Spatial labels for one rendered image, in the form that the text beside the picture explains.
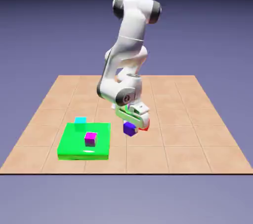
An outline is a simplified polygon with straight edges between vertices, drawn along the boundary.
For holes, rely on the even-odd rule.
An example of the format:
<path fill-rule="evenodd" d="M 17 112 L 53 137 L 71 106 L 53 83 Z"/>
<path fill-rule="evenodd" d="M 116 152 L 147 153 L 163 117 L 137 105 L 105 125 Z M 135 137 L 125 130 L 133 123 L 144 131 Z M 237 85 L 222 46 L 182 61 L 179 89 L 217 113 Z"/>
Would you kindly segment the small magenta cube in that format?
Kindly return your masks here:
<path fill-rule="evenodd" d="M 86 147 L 95 147 L 97 143 L 97 133 L 86 132 L 84 137 L 84 143 Z"/>

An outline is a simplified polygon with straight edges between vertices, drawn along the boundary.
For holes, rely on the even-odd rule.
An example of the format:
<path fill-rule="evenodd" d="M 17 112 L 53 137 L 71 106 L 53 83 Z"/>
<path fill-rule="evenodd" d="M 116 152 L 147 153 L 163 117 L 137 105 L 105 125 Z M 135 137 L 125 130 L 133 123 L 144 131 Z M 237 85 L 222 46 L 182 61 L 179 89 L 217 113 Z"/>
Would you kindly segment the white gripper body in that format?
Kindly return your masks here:
<path fill-rule="evenodd" d="M 115 107 L 116 115 L 139 129 L 148 129 L 150 125 L 149 108 L 146 105 L 125 105 Z"/>

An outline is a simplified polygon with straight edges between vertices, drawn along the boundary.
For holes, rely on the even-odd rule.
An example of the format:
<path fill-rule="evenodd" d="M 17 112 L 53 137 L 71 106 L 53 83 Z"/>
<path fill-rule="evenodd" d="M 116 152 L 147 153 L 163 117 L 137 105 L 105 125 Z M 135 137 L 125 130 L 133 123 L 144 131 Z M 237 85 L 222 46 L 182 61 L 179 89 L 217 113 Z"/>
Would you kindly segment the large green box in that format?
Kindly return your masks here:
<path fill-rule="evenodd" d="M 85 145 L 87 133 L 94 133 L 95 146 Z M 110 123 L 67 123 L 57 148 L 60 160 L 107 160 L 110 149 Z"/>

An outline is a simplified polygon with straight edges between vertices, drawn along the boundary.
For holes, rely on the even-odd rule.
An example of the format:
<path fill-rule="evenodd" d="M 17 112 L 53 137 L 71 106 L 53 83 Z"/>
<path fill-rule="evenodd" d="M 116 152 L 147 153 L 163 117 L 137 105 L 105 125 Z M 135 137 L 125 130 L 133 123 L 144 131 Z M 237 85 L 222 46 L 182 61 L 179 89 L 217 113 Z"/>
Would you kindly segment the small purple cube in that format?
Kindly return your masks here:
<path fill-rule="evenodd" d="M 132 137 L 133 135 L 135 135 L 135 134 L 138 132 L 138 128 L 137 128 L 134 124 L 132 124 L 132 123 L 126 121 L 126 122 L 123 124 L 123 132 L 124 132 L 126 135 Z"/>

